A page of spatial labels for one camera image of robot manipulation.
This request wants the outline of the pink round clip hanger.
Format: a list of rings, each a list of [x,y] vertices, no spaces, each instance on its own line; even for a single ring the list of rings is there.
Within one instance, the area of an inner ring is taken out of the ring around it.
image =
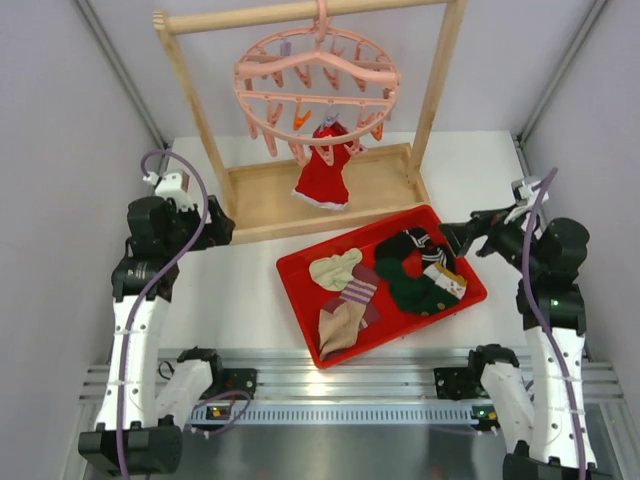
[[[233,86],[249,135],[262,138],[271,156],[289,146],[305,165],[311,146],[352,141],[361,150],[366,135],[381,138],[401,86],[401,73],[375,42],[335,28],[328,5],[319,1],[311,26],[285,29],[251,46],[234,64]],[[298,101],[311,118],[293,130]],[[339,114],[321,129],[327,114]]]

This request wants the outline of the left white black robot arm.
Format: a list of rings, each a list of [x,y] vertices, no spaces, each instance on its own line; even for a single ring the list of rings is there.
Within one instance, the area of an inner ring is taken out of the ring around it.
[[[148,196],[129,205],[127,223],[125,255],[111,275],[115,326],[106,391],[94,427],[78,440],[78,452],[91,466],[122,479],[174,473],[195,409],[208,401],[253,398],[252,391],[230,386],[211,348],[182,351],[166,385],[156,387],[178,261],[190,251],[230,244],[233,220],[215,196],[203,211]]]

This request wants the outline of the beige purple striped sock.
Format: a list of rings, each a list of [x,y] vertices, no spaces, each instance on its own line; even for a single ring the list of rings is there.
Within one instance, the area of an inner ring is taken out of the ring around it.
[[[364,330],[380,319],[373,297],[378,290],[380,278],[370,268],[356,265],[351,275],[353,279],[347,283],[338,296],[330,298],[320,310],[319,330],[326,330],[328,325],[338,318],[337,311],[348,305],[349,313],[358,315],[358,327]]]

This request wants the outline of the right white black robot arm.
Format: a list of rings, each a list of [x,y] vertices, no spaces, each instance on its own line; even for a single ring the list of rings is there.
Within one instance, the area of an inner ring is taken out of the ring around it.
[[[439,226],[455,256],[484,238],[478,256],[497,254],[522,276],[516,304],[532,385],[525,386],[514,351],[499,344],[470,351],[467,385],[488,396],[497,414],[506,446],[503,478],[606,479],[591,447],[582,381],[586,309],[577,277],[590,234],[575,220],[557,218],[535,235],[510,212],[477,211],[466,222]]]

